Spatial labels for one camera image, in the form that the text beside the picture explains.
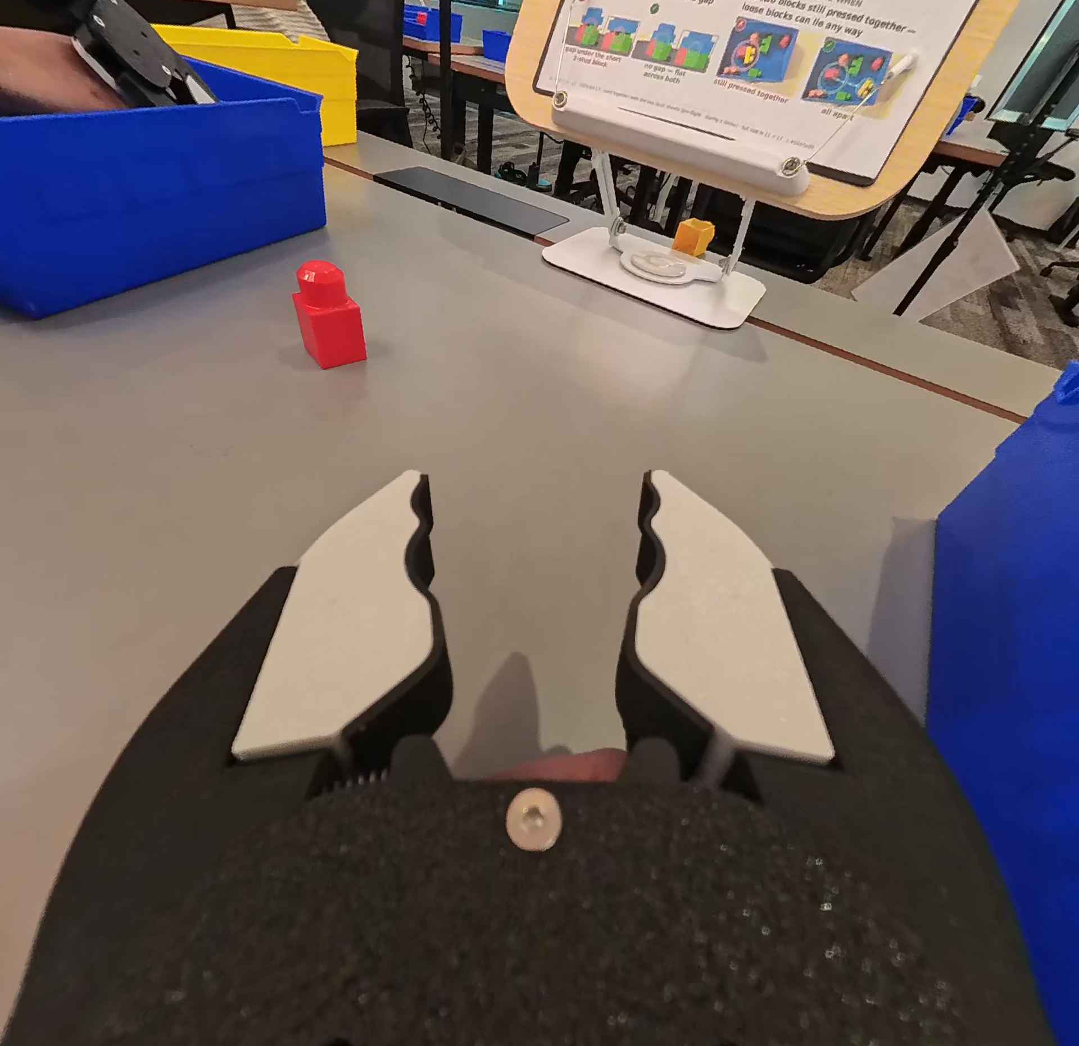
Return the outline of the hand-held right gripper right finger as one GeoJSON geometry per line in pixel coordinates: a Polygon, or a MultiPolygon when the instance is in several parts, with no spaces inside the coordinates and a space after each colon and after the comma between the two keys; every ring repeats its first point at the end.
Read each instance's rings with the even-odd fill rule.
{"type": "Polygon", "coordinates": [[[638,526],[638,590],[617,661],[628,749],[663,739],[682,765],[730,765],[742,753],[833,762],[764,552],[665,470],[643,476],[638,526]]]}

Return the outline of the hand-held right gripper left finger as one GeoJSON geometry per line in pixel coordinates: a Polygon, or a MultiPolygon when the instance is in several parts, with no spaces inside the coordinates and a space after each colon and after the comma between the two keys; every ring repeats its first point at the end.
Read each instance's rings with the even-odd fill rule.
{"type": "Polygon", "coordinates": [[[453,698],[427,475],[402,472],[300,558],[233,741],[236,761],[330,753],[387,765],[453,698]]]}

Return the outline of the blue plastic bin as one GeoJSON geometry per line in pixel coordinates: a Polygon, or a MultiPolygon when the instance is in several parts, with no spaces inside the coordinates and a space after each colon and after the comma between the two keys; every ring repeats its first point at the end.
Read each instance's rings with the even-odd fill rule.
{"type": "Polygon", "coordinates": [[[941,512],[927,730],[1078,1041],[1078,364],[941,512]]]}
{"type": "Polygon", "coordinates": [[[1,304],[42,320],[319,230],[320,95],[193,62],[218,101],[1,121],[1,304]]]}

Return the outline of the red toy block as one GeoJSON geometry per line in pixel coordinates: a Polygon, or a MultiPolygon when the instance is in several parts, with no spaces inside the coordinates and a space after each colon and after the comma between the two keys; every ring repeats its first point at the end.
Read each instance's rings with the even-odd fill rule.
{"type": "Polygon", "coordinates": [[[312,260],[296,272],[292,295],[303,347],[323,370],[357,365],[368,358],[360,307],[349,296],[337,264],[312,260]]]}

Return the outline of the person's left hand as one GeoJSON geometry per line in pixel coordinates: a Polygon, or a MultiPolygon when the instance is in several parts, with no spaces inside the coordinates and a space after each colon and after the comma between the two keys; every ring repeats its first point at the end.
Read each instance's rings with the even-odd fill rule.
{"type": "Polygon", "coordinates": [[[111,112],[128,104],[62,33],[1,28],[1,116],[111,112]]]}

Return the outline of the yellow plastic bin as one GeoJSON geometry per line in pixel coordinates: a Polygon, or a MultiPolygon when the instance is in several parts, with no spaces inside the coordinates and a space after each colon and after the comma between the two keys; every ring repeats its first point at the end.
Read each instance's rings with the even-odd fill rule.
{"type": "Polygon", "coordinates": [[[355,49],[304,35],[293,42],[269,31],[166,25],[155,25],[155,30],[187,59],[320,95],[323,145],[356,141],[355,49]]]}

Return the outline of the small blue tray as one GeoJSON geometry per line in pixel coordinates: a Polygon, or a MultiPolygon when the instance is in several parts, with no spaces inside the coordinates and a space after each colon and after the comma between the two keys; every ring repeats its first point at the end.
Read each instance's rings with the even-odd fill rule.
{"type": "MultiPolygon", "coordinates": [[[[462,42],[463,15],[456,12],[451,13],[451,45],[459,45],[462,42]]],[[[437,6],[423,6],[407,3],[404,6],[402,33],[406,39],[425,42],[440,42],[440,11],[437,6]]]]}

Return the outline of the black inset table panel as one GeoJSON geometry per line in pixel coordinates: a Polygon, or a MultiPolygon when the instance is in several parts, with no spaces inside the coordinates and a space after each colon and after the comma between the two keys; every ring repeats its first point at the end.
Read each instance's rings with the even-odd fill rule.
{"type": "Polygon", "coordinates": [[[434,203],[446,210],[521,237],[537,237],[569,222],[566,217],[552,210],[461,180],[438,169],[412,166],[382,171],[372,176],[372,179],[423,202],[434,203]]]}

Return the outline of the black tripod stand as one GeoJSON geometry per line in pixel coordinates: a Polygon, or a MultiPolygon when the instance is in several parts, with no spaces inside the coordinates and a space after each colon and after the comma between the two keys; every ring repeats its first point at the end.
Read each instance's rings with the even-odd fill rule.
{"type": "Polygon", "coordinates": [[[1077,82],[1077,66],[1078,45],[1073,44],[1066,59],[1060,66],[1058,73],[1055,74],[1049,86],[1044,89],[1038,101],[1032,106],[1029,111],[1022,113],[1021,119],[1017,121],[1017,140],[1013,142],[1012,149],[1009,150],[1003,165],[998,167],[991,178],[987,179],[986,184],[982,186],[972,205],[967,210],[964,210],[954,230],[937,247],[932,257],[930,257],[930,260],[924,267],[921,274],[915,279],[909,291],[897,303],[894,315],[902,316],[904,312],[909,311],[910,305],[914,303],[915,298],[919,296],[924,287],[929,284],[937,269],[957,249],[965,230],[972,223],[978,214],[985,208],[995,190],[1017,176],[1025,166],[1037,158],[1040,142],[1044,142],[1040,137],[1041,133],[1044,132],[1044,122],[1053,114],[1055,109],[1058,109],[1060,103],[1063,101],[1065,95],[1073,87],[1073,83],[1077,82]]]}

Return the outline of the printed instruction sheet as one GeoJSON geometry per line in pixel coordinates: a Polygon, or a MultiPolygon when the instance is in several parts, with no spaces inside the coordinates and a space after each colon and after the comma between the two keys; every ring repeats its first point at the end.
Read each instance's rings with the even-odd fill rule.
{"type": "Polygon", "coordinates": [[[866,188],[980,0],[562,0],[535,87],[866,188]]]}

